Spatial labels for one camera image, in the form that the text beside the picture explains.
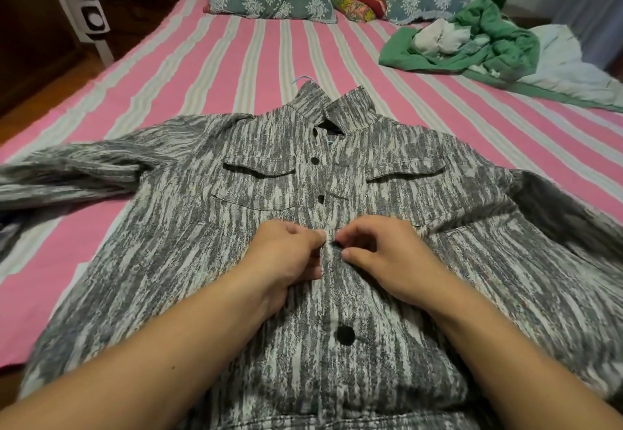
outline shirt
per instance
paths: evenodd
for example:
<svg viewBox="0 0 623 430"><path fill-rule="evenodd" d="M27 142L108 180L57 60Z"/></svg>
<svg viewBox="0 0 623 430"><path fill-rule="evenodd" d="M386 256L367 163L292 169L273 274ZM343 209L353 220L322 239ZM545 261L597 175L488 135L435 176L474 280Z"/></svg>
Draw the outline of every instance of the shirt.
<svg viewBox="0 0 623 430"><path fill-rule="evenodd" d="M38 339L22 396L212 282L279 218L327 231L323 279L290 288L180 428L495 426L431 318L341 260L331 239L362 214L410 221L603 397L623 381L620 225L453 136L382 117L363 87L332 102L308 81L259 117L177 117L0 168L8 236L32 209L122 194L127 216Z"/></svg>

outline green blanket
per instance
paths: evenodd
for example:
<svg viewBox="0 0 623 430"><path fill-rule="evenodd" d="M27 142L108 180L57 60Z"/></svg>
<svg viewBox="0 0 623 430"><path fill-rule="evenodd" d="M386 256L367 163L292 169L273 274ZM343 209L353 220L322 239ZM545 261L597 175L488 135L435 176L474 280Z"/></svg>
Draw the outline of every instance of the green blanket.
<svg viewBox="0 0 623 430"><path fill-rule="evenodd" d="M461 73L472 65L482 65L506 81L536 71L540 53L538 38L531 31L503 20L492 0L474 0L449 21L456 26L471 27L472 40L485 35L489 42L481 47L468 43L450 56L425 56L410 48L418 30L401 28L381 49L379 64L405 71L443 73Z"/></svg>

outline pink striped bedsheet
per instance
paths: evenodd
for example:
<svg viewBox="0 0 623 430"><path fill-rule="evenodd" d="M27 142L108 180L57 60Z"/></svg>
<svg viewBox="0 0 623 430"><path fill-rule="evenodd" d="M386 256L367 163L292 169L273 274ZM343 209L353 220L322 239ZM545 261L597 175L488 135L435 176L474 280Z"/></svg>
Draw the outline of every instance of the pink striped bedsheet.
<svg viewBox="0 0 623 430"><path fill-rule="evenodd" d="M452 133L498 165L531 169L623 221L623 117L503 92L462 76L379 66L386 22L247 20L181 0L126 57L0 148L0 161L61 142L115 138L178 114L263 113L295 77L332 97L363 85L378 111ZM26 360L127 201L43 211L0 264L0 366Z"/></svg>

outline floor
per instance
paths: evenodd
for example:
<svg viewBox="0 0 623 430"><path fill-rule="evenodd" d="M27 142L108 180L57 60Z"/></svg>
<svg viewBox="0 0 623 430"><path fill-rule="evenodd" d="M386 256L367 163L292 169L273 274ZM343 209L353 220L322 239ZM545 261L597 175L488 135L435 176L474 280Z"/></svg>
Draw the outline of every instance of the floor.
<svg viewBox="0 0 623 430"><path fill-rule="evenodd" d="M98 56L86 53L82 62L74 68L11 111L0 115L0 145L40 119L103 70L104 66ZM0 410L15 401L21 379L22 366L0 369Z"/></svg>
<svg viewBox="0 0 623 430"><path fill-rule="evenodd" d="M102 60L95 54L86 53L85 59L74 68L11 111L0 115L0 145L40 119L103 70Z"/></svg>

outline black button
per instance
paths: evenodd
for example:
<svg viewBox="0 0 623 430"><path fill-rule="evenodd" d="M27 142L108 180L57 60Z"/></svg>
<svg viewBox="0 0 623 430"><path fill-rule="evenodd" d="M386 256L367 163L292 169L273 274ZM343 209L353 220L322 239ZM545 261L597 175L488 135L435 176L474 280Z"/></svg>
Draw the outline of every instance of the black button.
<svg viewBox="0 0 623 430"><path fill-rule="evenodd" d="M354 343L354 330L352 326L340 325L335 330L335 338L345 347Z"/></svg>

